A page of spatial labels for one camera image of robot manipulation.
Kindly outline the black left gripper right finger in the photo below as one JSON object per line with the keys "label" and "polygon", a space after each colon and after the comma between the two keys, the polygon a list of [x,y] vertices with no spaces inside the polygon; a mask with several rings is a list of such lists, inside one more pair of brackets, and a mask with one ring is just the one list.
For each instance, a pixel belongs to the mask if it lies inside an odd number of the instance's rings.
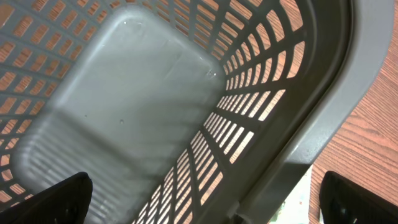
{"label": "black left gripper right finger", "polygon": [[397,206],[328,171],[320,187],[320,210],[325,224],[397,224]]}

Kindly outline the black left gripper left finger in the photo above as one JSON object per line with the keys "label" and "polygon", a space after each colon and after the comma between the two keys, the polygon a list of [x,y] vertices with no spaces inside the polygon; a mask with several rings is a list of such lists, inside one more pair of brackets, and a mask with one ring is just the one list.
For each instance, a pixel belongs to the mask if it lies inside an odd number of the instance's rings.
{"label": "black left gripper left finger", "polygon": [[1,223],[82,224],[88,213],[93,182],[86,172],[75,175],[1,212]]}

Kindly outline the light green wipes packet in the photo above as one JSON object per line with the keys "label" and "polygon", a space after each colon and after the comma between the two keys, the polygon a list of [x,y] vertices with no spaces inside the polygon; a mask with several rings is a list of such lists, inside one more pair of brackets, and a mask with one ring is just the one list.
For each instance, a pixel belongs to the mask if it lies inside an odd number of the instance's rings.
{"label": "light green wipes packet", "polygon": [[306,171],[268,224],[309,224],[312,168]]}

